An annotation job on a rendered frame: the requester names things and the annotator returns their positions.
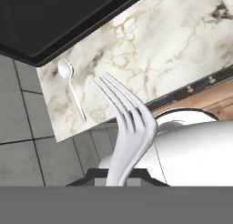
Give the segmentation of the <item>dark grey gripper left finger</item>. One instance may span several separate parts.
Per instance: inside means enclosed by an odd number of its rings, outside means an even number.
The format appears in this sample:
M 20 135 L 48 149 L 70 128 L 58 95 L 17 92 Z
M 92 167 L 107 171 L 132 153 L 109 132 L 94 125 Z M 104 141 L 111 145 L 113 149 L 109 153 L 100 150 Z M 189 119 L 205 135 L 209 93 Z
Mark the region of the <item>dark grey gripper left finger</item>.
M 96 178 L 106 178 L 108 173 L 107 168 L 90 168 L 85 176 L 81 179 L 78 179 L 70 184 L 68 184 L 69 187 L 78 187 L 78 186 L 84 186 L 84 187 L 93 187 L 95 185 L 95 179 Z

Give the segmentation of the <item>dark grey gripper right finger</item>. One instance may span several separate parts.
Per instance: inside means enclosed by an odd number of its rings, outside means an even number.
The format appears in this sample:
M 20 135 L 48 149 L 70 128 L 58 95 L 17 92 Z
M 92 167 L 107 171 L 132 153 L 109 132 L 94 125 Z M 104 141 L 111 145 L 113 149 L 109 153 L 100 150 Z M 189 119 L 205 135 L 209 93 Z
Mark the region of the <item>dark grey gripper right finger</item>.
M 167 184 L 152 178 L 145 168 L 134 168 L 127 178 L 127 187 L 143 187 L 145 185 L 167 187 Z

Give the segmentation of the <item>silver fork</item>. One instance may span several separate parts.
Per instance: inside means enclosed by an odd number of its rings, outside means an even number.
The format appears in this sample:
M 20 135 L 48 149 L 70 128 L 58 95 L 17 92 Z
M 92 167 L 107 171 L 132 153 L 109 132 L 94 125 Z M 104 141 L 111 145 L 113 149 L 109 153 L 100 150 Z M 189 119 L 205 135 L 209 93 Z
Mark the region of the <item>silver fork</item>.
M 151 147 L 157 121 L 145 104 L 109 73 L 95 80 L 115 113 L 116 146 L 106 178 L 108 187 L 123 187 L 137 162 Z

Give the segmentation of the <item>silver spoon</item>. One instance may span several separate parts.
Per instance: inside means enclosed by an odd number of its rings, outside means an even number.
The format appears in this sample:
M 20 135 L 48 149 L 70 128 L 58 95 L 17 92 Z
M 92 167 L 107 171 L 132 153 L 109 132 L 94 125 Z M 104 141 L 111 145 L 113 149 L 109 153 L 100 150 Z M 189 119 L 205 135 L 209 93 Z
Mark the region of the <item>silver spoon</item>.
M 73 96 L 74 102 L 76 104 L 76 108 L 79 112 L 79 115 L 82 119 L 83 122 L 86 122 L 86 115 L 85 112 L 83 110 L 83 108 L 81 107 L 81 104 L 77 98 L 76 92 L 73 88 L 72 85 L 72 78 L 74 75 L 74 68 L 72 67 L 72 65 L 64 58 L 60 59 L 57 63 L 57 68 L 58 68 L 58 73 L 59 75 L 63 78 L 66 79 L 68 82 L 68 86 L 70 88 L 71 94 Z

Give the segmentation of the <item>white round thing, black rim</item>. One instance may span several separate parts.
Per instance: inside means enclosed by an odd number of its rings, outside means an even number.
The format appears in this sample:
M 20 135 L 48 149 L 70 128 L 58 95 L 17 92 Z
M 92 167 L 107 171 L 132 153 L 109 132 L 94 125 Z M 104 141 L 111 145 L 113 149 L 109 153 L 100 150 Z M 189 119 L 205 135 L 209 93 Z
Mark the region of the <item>white round thing, black rim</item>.
M 109 169 L 112 156 L 99 167 Z M 233 185 L 233 121 L 157 124 L 151 147 L 134 168 L 173 186 Z

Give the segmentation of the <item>wooden cupboard front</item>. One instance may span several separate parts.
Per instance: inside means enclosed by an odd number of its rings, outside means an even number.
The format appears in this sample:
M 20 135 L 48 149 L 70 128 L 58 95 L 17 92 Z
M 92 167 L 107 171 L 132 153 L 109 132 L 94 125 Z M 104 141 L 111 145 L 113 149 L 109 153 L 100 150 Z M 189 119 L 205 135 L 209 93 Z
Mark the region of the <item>wooden cupboard front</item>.
M 197 107 L 214 114 L 220 120 L 233 120 L 233 78 L 174 104 L 162 107 L 156 110 L 154 115 L 176 107 Z

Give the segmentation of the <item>black hob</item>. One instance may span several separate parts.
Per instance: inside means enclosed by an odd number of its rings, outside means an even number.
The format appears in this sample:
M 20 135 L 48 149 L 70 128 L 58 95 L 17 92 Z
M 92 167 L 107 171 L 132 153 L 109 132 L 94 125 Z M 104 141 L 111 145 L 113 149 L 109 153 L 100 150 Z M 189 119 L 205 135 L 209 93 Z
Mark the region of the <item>black hob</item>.
M 43 66 L 139 0 L 0 0 L 0 55 Z

